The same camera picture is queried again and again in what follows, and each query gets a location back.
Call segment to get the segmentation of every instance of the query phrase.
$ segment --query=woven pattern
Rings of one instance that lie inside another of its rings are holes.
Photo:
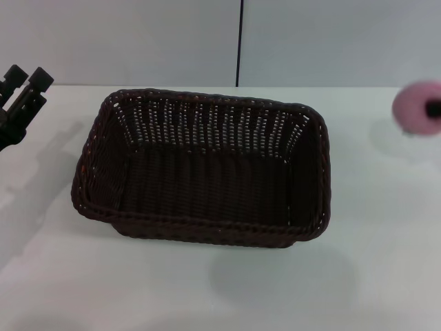
[[[102,104],[74,207],[145,239],[284,248],[329,223],[329,140],[297,103],[120,90]]]

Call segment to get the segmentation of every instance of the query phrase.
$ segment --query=white tabletop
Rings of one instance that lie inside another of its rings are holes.
[[[175,89],[317,109],[328,230],[262,250],[130,239],[82,217],[75,165],[118,87],[54,86],[25,140],[0,153],[0,330],[441,330],[441,137],[399,131],[396,89]]]

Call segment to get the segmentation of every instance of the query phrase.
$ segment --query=pink sponge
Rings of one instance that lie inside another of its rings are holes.
[[[404,131],[441,132],[441,82],[421,81],[407,86],[395,98],[392,110]]]

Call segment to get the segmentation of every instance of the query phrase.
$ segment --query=black plastic part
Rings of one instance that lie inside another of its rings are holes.
[[[426,114],[431,119],[441,118],[441,100],[430,100],[427,102]]]
[[[15,88],[23,85],[26,78],[28,75],[18,66],[9,69],[5,74],[6,80],[0,83],[1,107],[14,93]],[[23,89],[8,111],[0,108],[0,150],[23,140],[26,128],[46,103],[40,93],[46,92],[53,82],[54,79],[45,70],[37,68],[29,78],[29,85]]]
[[[54,83],[54,79],[43,68],[38,67],[29,78],[29,83],[38,91],[46,92],[49,86]]]
[[[15,89],[20,88],[26,79],[26,74],[17,64],[14,64],[5,74],[5,81],[0,82],[0,107],[8,102]]]

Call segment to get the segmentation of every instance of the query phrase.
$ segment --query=gray wall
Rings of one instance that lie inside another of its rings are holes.
[[[440,0],[245,0],[241,86],[441,78]]]
[[[56,83],[233,86],[238,0],[1,0],[0,72]]]

